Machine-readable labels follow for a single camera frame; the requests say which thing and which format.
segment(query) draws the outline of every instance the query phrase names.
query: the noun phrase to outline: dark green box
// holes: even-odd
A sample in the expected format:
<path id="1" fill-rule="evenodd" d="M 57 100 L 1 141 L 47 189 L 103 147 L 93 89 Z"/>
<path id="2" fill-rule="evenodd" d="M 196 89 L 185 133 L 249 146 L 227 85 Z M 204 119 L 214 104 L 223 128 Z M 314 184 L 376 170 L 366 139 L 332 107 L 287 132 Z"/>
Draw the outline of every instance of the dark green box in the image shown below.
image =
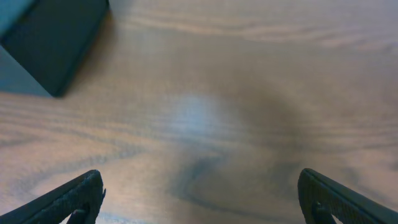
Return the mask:
<path id="1" fill-rule="evenodd" d="M 108 0 L 0 0 L 0 91 L 60 96 Z"/>

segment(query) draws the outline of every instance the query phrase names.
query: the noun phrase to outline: black plastic claw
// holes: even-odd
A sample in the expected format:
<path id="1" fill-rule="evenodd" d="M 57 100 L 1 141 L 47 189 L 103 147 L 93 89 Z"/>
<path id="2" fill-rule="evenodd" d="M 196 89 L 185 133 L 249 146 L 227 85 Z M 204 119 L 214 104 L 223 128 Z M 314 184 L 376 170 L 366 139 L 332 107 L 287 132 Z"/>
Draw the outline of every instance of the black plastic claw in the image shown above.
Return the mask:
<path id="1" fill-rule="evenodd" d="M 398 213 L 312 170 L 298 180 L 298 199 L 307 224 L 398 223 Z"/>
<path id="2" fill-rule="evenodd" d="M 104 199 L 98 170 L 91 170 L 49 193 L 0 216 L 0 224 L 94 224 Z"/>

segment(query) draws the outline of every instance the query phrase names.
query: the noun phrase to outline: wood grain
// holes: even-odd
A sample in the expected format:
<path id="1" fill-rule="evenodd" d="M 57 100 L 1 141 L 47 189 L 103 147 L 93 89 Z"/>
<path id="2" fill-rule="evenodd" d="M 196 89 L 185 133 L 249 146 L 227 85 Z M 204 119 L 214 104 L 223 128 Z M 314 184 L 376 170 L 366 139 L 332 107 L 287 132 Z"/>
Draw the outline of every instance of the wood grain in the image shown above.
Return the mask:
<path id="1" fill-rule="evenodd" d="M 98 223 L 303 223 L 304 167 L 398 210 L 392 6 L 295 2 L 111 1 L 64 98 L 0 94 L 0 213 L 98 169 Z"/>

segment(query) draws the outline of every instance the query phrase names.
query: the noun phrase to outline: textured rubber grip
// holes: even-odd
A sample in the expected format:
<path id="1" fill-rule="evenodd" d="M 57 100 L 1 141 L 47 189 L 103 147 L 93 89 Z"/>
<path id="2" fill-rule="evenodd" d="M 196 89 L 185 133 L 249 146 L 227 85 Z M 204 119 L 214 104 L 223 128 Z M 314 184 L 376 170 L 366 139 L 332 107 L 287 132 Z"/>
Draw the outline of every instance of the textured rubber grip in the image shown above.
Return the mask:
<path id="1" fill-rule="evenodd" d="M 331 180 L 304 169 L 298 180 L 298 199 L 307 224 L 398 223 L 398 213 Z"/>
<path id="2" fill-rule="evenodd" d="M 0 224 L 94 224 L 104 199 L 98 170 L 91 170 L 51 192 L 0 216 Z"/>

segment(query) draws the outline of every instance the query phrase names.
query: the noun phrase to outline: wooden surface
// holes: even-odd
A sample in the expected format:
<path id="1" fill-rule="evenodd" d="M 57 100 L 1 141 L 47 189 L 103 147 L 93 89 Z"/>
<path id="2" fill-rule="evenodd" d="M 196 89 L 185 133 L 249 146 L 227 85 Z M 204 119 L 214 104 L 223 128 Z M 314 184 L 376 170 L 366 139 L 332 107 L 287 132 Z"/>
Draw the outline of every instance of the wooden surface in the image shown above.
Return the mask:
<path id="1" fill-rule="evenodd" d="M 98 223 L 303 223 L 304 167 L 398 210 L 392 1 L 111 7 L 64 98 L 0 93 L 0 213 L 98 169 Z"/>

